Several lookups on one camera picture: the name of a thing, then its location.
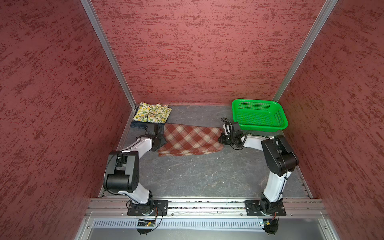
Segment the folded cloth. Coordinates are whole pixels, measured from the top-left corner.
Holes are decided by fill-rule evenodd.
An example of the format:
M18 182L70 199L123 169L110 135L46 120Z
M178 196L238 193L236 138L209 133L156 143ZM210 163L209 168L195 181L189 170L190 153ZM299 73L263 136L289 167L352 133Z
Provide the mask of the folded cloth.
M224 146L218 142L223 132L219 127L196 127L181 124L164 124L167 144L158 153L162 156L201 155L221 151Z
M171 110L172 109L167 105L161 105L160 103L156 105L140 103L140 106L136 115L133 117L133 120L139 122L165 123Z

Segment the vent grille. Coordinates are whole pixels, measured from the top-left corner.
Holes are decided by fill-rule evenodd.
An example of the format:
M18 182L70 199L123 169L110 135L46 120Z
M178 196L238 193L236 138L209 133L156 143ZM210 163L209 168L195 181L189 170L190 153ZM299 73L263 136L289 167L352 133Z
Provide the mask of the vent grille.
M137 219L97 218L94 228L141 228ZM193 228L193 229L254 229L263 228L262 219L163 219L158 228Z

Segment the metal edge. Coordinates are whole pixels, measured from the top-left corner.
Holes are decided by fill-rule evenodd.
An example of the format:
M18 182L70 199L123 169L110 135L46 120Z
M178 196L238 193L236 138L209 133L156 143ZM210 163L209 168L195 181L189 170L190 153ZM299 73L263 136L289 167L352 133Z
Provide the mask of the metal edge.
M166 218L251 218L244 198L177 198L169 197ZM84 217L130 218L126 216L127 198L91 199ZM283 218L328 218L321 199L284 199L287 216Z
M128 136L128 133L129 133L129 129L131 127L131 123L133 121L133 117L135 116L135 113L136 113L136 106L132 109L131 114L129 115L127 124L125 125L124 131L123 131L123 133L121 135L121 138L120 138L117 150L124 148L124 143L125 143L125 140L127 139L127 136Z
M85 230L85 226L86 226L87 221L88 221L87 218L83 218L83 219L81 220L81 224L80 224L79 230L77 231L77 234L76 234L76 236L74 237L74 240L81 240L81 237L82 237L83 232L84 232L84 230Z
M132 123L132 120L133 120L133 117L134 117L135 113L136 113L136 106L135 106L135 108L132 109L131 114L129 115L129 119L128 119L127 124L125 125L125 128L124 128L124 131L123 131L123 133L121 135L121 138L120 138L117 150L118 149L122 149L124 147L125 139L128 136L129 129L131 127L131 123ZM101 186L98 198L102 198L104 196L104 191L105 190L104 190L103 186Z
M272 101L278 102L338 0L326 0Z
M99 21L99 18L97 17L96 11L92 5L91 0L81 0L81 3L85 9L85 12L88 15L89 20L91 21L91 24L93 26L93 29L96 32L97 37L99 38L99 41L105 51L105 54L108 57L108 60L116 74L116 77L118 78L120 85L125 93L125 96L127 97L129 104L131 108L134 108L136 105L136 102L133 98L133 95L131 93L131 90L129 89L129 86L127 84L127 81L125 80L124 74L121 71L121 68L119 66L119 63L113 53L113 50L111 48L111 45L109 44L109 41L107 39L107 36L105 35L105 32L101 26L101 23Z
M90 217L90 218L84 218L85 219L85 224L84 227L81 231L81 234L79 236L80 240L87 240L89 238L89 235L91 234L92 226L95 221L95 218Z
M297 169L295 169L295 170L297 170L297 173L298 173L298 175L299 175L301 181L302 181L303 184L304 184L304 187L305 187L305 190L306 190L307 193L308 193L308 196L310 197L310 199L312 199L312 198L313 198L313 195L312 195L312 193L311 193L311 191L310 191L310 188L308 187L308 184L307 184L306 180L304 179L304 176L303 176L303 173L302 173L301 170L300 170L300 167L297 166Z
M101 189L100 189L100 192L99 192L99 195L97 196L98 198L102 198L104 195L104 187L101 186Z
M319 218L319 227L326 240L340 240L331 219Z
M252 197L153 197L155 200L168 200L169 202L244 202L246 200L260 200ZM122 196L93 198L90 202L125 202L129 198ZM283 202L323 202L321 199L309 198L283 198Z

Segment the black mounting plate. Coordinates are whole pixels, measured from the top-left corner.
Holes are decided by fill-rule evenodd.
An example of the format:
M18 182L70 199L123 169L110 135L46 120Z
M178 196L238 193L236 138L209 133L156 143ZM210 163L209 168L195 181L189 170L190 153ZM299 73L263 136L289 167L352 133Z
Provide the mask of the black mounting plate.
M168 200L153 200L155 207L157 207L157 216L161 216L161 210L163 211L163 216L167 215L168 211ZM128 211L127 211L128 216L154 216L155 211L153 211L149 215L143 215L141 212L134 210L132 206L132 201L129 203Z
M255 216L263 216L263 217L273 217L274 215L266 216L261 211L256 210L256 206L259 205L260 200L245 200L245 209L247 210L247 216L255 217ZM284 205L276 212L276 216L287 216L285 212Z

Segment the wire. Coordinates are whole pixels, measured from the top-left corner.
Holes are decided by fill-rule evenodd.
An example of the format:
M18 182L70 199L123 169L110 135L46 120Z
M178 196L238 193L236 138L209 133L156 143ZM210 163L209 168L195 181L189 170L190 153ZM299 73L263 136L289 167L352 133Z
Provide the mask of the wire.
M113 192L110 192L109 189L107 189L107 192L109 192L112 195L124 195L124 193L113 193Z
M221 120L222 122L225 122L225 130L226 130L226 131L228 132L228 134L229 134L230 141L231 141L231 143L232 143L233 145L235 145L235 146L237 147L237 149L236 149L236 148L232 147L232 145L230 145L231 148L234 149L234 150L242 150L242 149L243 149L243 146L244 146L244 144L245 144L245 141L246 141L246 139L247 139L247 137L248 137L248 133L249 133L249 132L246 132L246 133L245 133L244 140L241 142L240 145L237 145L236 142L233 140L233 125L232 125L231 121L230 121L228 118L220 118L220 120Z
M140 141L141 141L141 138L137 137L136 138L136 141L139 140L138 142L136 142L135 144L133 144L132 146L129 146L127 147L126 149L123 149L123 150L120 150L120 151L125 151L125 150L128 150L128 149L132 149L133 146L135 146L136 144L138 144Z
M280 151L279 151L279 154L280 154L281 159L283 160L283 163L284 163L284 169L285 169L285 171L287 171L287 166L285 165L285 161L284 161L283 155L281 154ZM279 201L280 196L281 196L282 193L283 193L283 189L284 189L285 182L286 182L286 180L288 179L287 176L288 176L288 171L285 173L283 186L281 187L281 191L280 191L280 193L279 193L279 197L277 198L278 201Z
M160 220L159 224L158 224L154 229L152 229L151 231L149 231L148 233L150 233L150 232L152 232L153 230L155 230L158 226L160 226L161 221L163 221L164 213L163 213L163 210L162 210L161 208L159 208L159 209L160 209L160 211L161 211L161 220Z

